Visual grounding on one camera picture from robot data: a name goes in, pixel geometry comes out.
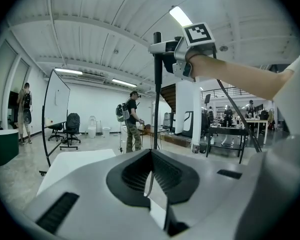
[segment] staircase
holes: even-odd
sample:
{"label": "staircase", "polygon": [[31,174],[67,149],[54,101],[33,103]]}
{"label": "staircase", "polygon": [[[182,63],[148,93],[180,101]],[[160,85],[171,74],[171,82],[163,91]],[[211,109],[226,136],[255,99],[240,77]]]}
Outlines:
{"label": "staircase", "polygon": [[161,96],[170,106],[173,113],[176,113],[176,84],[161,88]]}

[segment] table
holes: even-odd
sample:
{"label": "table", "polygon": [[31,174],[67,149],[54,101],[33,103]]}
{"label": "table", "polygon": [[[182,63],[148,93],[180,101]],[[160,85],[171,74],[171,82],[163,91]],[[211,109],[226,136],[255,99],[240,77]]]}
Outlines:
{"label": "table", "polygon": [[[145,134],[150,134],[150,143],[151,143],[151,149],[153,148],[153,142],[152,142],[152,139],[155,135],[155,127],[154,126],[151,126],[150,129],[147,129],[147,128],[143,128],[142,125],[139,126],[138,128],[139,132],[142,132],[141,134],[141,146],[143,144],[143,141],[144,141],[144,135]],[[168,129],[163,129],[163,128],[158,128],[158,133],[157,133],[157,139],[160,139],[160,147],[159,147],[159,143],[157,142],[157,146],[159,149],[162,149],[162,143],[161,143],[161,133],[163,132],[167,132]]]}
{"label": "table", "polygon": [[[211,145],[210,144],[210,136],[211,134],[225,134],[225,135],[236,135],[240,136],[240,145],[234,144],[233,147],[226,146],[226,145]],[[208,145],[206,148],[206,158],[208,157],[209,151],[211,147],[221,148],[221,149],[227,149],[227,150],[238,150],[238,157],[240,157],[239,164],[241,164],[242,157],[244,155],[245,145],[246,145],[246,136],[248,135],[248,132],[246,129],[241,128],[231,128],[231,127],[209,127],[208,130]]]}
{"label": "table", "polygon": [[247,123],[258,123],[258,131],[256,133],[256,138],[258,139],[259,137],[259,128],[260,128],[260,123],[265,124],[265,133],[264,133],[264,140],[263,144],[266,144],[267,141],[267,134],[268,134],[268,120],[260,120],[260,119],[253,119],[253,118],[246,118],[245,119]]}

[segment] green trash bin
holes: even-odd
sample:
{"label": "green trash bin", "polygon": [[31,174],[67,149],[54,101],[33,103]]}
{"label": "green trash bin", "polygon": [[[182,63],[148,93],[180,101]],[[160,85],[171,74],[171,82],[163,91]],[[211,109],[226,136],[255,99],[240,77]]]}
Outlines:
{"label": "green trash bin", "polygon": [[0,166],[19,154],[19,134],[17,130],[0,130]]}

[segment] railing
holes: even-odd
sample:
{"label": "railing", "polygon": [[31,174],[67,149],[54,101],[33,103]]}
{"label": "railing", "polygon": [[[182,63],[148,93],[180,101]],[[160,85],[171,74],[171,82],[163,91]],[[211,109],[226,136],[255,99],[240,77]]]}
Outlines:
{"label": "railing", "polygon": [[[239,89],[237,87],[228,87],[225,88],[226,92],[230,96],[241,96],[241,95],[250,95],[249,92],[246,92],[245,90]],[[205,99],[205,97],[210,94],[210,98],[221,98],[226,97],[224,91],[220,89],[214,89],[214,90],[204,90],[201,92],[201,99]]]}

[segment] fluorescent light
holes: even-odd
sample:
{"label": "fluorescent light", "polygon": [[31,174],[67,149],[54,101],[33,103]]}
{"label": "fluorescent light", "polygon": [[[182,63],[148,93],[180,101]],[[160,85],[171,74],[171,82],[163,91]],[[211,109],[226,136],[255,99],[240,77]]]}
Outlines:
{"label": "fluorescent light", "polygon": [[72,69],[65,69],[65,68],[55,68],[54,70],[58,72],[82,75],[82,72],[79,70],[72,70]]}
{"label": "fluorescent light", "polygon": [[192,24],[191,20],[184,13],[184,11],[181,10],[181,8],[179,6],[176,6],[173,9],[171,9],[169,11],[169,13],[171,14],[172,17],[174,17],[176,19],[177,22],[179,22],[179,24],[182,27]]}
{"label": "fluorescent light", "polygon": [[133,83],[121,81],[121,80],[118,80],[118,79],[115,79],[115,78],[112,79],[112,82],[116,82],[116,83],[123,84],[123,85],[126,85],[126,86],[137,87],[137,86],[136,86],[135,84],[133,84]]}

